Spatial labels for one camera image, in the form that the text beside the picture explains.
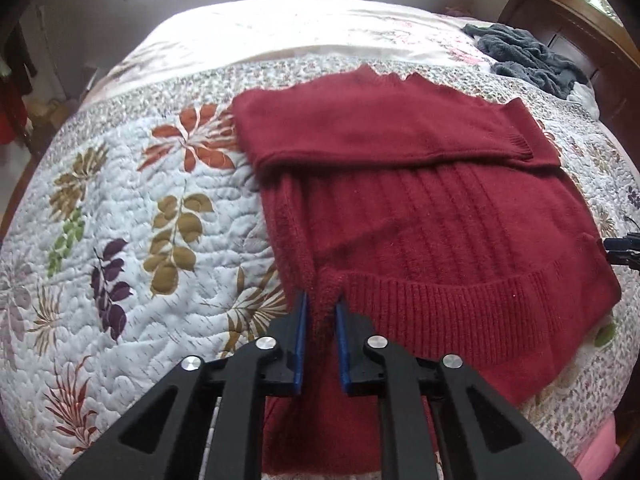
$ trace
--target purple leaf print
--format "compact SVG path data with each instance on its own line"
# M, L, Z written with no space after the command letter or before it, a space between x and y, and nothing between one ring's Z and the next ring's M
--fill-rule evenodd
M102 259L111 260L116 254L123 250L125 245L127 245L127 243L122 238L112 240L104 248L104 251L102 252Z
M94 271L91 273L91 288L94 290L94 300L100 294L100 270L98 267L94 267Z
M112 304L109 309L109 325L111 326L111 337L114 340L120 337L127 322L127 316L119 304Z
M113 288L109 293L109 297L111 298L111 301L122 301L125 298L128 298L130 295L131 295L131 287L129 286L129 283L125 283L125 282L118 282L115 285L113 285Z
M108 282L112 282L118 277L118 274L122 272L122 267L124 267L124 260L122 258L117 258L113 260L109 265L104 267L102 270L102 275L104 279Z
M94 290L95 306L98 309L102 330L109 331L111 338L117 341L127 324L127 315L124 309L114 303L126 300L132 296L132 291L127 282L114 282L124 270L124 260L113 257L118 254L127 242L122 238L109 242L102 253L102 257L95 252L98 264L91 273L91 288Z

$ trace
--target floral quilt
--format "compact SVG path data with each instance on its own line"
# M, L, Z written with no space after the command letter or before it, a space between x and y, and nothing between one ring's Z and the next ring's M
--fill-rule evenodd
M182 357L231 355L286 303L232 98L354 70L354 57L239 64L85 107L36 170L0 251L0 411L44 478L57 479ZM619 149L579 105L464 67L367 59L493 102L519 96L559 152L603 236L640 221ZM640 286L623 299L529 420L570 460L612 413L640 347Z

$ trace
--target gray fabric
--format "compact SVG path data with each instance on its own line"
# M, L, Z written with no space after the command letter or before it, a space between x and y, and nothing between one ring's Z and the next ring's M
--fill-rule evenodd
M491 27L468 24L462 31L479 36L478 49L498 61L492 71L499 75L522 79L561 99L567 98L576 81L589 81L573 61L552 52L527 30L495 23Z

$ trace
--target metal screw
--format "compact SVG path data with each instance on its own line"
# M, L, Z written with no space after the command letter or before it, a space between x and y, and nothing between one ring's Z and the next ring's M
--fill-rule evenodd
M258 339L255 342L255 345L260 350L271 350L272 348L275 348L277 344L278 344L278 342L276 341L276 339L274 337L270 337L268 335L264 336L264 337L261 337L260 339Z
M193 372L194 370L200 368L200 366L202 365L202 359L200 359L196 355L190 355L188 357L185 357L180 365L188 372Z
M372 335L367 339L367 344L371 348L384 348L389 344L389 341L383 335Z
M462 366L462 357L455 354L447 354L442 358L442 364L447 368L460 368Z

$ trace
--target red sweater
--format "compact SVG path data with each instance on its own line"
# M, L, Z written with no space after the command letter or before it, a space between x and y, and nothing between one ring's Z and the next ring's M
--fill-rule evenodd
M590 212L520 99L370 68L233 104L287 298L311 298L305 383L271 399L264 470L380 469L375 399L340 390L333 307L415 356L463 357L519 404L620 299Z

